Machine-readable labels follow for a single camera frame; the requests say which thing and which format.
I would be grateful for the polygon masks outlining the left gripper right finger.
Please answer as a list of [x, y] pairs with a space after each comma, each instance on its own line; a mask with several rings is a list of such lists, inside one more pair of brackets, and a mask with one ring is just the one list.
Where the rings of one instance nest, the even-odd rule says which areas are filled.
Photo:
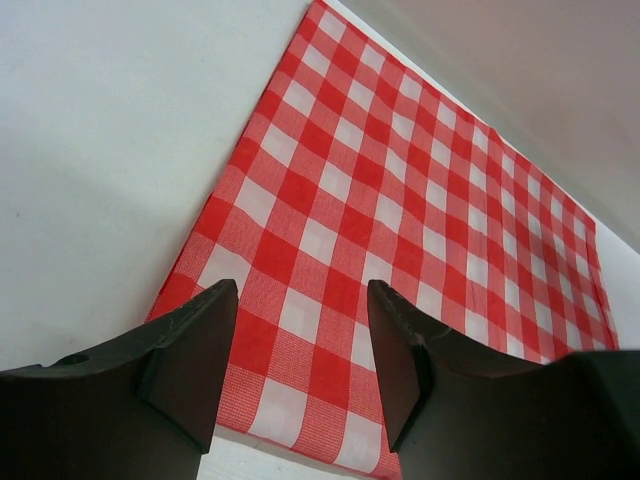
[[367, 289], [390, 449], [405, 479], [635, 479], [639, 355], [542, 365], [489, 348], [387, 283]]

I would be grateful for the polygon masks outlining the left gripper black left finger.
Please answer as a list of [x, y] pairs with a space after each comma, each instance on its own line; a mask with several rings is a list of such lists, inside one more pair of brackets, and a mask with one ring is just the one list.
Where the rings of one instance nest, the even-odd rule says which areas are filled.
[[5, 479], [194, 479], [211, 447], [238, 309], [225, 279], [52, 365], [1, 374]]

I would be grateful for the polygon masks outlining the red white checkered cloth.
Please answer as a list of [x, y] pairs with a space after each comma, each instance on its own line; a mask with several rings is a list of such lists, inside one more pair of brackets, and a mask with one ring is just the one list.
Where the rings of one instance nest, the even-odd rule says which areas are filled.
[[367, 285], [538, 363], [618, 345], [589, 214], [493, 128], [313, 2], [151, 310], [239, 291], [219, 425], [380, 479]]

